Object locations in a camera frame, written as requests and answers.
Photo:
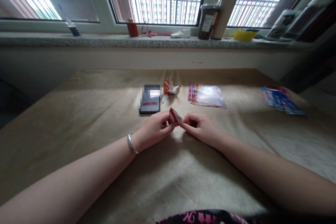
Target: table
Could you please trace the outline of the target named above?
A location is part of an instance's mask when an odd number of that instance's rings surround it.
[[[136,131],[148,118],[138,113],[140,86],[163,85],[166,77],[182,88],[161,110],[207,114],[224,132],[336,182],[336,120],[294,93],[308,117],[265,105],[261,87],[280,84],[255,69],[85,70],[0,130],[0,204],[56,169]],[[228,108],[190,104],[189,82],[218,85]],[[177,127],[137,156],[80,223],[149,223],[213,208],[242,216],[279,211],[221,153]]]

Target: yellow box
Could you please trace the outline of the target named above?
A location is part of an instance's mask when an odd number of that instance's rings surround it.
[[[250,42],[256,36],[259,30],[238,30],[234,35],[234,39]]]

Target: hand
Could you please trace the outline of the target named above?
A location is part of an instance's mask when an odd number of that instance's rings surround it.
[[[132,135],[135,149],[141,152],[168,136],[178,125],[176,122],[167,125],[168,119],[168,111],[160,111],[151,115],[144,125]]]
[[[224,136],[224,133],[204,114],[187,114],[183,119],[181,128],[216,149],[218,149],[218,143]]]

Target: silver bangle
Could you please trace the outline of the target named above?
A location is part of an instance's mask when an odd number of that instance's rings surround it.
[[[133,132],[128,133],[128,136],[127,136],[128,145],[130,146],[130,148],[132,149],[132,151],[133,151],[135,154],[139,155],[140,152],[138,152],[138,151],[133,147],[133,144],[132,144],[132,141],[131,141],[131,134],[133,134]]]

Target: window sill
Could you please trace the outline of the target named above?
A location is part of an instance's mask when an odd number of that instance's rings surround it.
[[[170,36],[135,37],[128,35],[71,34],[56,33],[0,33],[0,46],[28,47],[119,47],[119,48],[197,48],[197,49],[291,49],[303,50],[311,47],[308,43],[269,42],[253,39],[252,42],[237,41],[233,38],[221,40],[200,40],[197,37],[171,38]]]

